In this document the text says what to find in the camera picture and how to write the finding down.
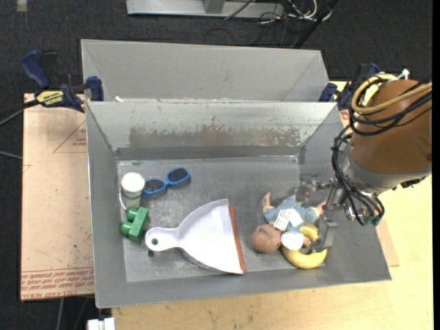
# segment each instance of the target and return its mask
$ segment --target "yellow banana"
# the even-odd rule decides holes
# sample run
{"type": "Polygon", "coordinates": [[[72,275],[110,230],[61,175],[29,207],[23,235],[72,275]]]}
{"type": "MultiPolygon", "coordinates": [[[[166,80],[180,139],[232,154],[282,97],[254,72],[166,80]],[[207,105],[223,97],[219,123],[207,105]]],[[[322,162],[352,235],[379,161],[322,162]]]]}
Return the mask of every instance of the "yellow banana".
{"type": "MultiPolygon", "coordinates": [[[[315,225],[304,225],[300,231],[311,242],[315,242],[318,239],[318,228],[315,225]]],[[[327,249],[310,254],[301,253],[299,250],[288,250],[284,246],[281,246],[281,250],[286,259],[300,269],[314,269],[318,267],[327,256],[327,249]]]]}

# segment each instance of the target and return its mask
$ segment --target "white cup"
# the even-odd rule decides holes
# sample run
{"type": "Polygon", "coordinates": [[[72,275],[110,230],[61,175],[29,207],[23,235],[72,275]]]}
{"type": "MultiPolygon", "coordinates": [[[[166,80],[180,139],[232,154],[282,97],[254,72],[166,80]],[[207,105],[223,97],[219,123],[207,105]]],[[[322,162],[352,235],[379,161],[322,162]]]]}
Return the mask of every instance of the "white cup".
{"type": "Polygon", "coordinates": [[[139,173],[126,173],[121,179],[121,204],[125,210],[138,209],[145,180],[139,173]]]}

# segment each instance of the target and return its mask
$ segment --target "wooden board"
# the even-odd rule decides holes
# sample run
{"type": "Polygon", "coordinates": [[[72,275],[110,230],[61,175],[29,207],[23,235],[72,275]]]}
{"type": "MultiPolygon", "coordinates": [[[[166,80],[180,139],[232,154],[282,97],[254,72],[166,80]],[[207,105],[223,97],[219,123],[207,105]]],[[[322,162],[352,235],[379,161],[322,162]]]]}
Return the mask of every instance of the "wooden board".
{"type": "Polygon", "coordinates": [[[94,293],[85,115],[24,113],[21,300],[94,293]]]}

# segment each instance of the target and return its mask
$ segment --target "green plastic toy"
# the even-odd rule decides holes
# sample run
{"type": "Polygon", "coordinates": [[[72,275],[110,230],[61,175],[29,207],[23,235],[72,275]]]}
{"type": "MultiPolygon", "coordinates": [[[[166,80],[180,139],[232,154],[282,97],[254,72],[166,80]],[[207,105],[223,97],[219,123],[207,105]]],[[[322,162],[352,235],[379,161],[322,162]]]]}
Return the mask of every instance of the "green plastic toy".
{"type": "Polygon", "coordinates": [[[149,216],[147,208],[130,208],[126,212],[127,221],[121,223],[120,231],[132,241],[139,241],[144,230],[145,221],[149,216]]]}

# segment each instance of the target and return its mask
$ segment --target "dustpan handle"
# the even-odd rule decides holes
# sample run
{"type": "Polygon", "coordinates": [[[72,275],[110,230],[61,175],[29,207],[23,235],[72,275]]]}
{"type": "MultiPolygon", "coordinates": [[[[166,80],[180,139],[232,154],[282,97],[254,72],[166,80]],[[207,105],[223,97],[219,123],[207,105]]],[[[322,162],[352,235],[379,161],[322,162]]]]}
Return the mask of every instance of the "dustpan handle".
{"type": "Polygon", "coordinates": [[[179,247],[177,228],[151,228],[145,234],[146,246],[155,252],[179,247]]]}

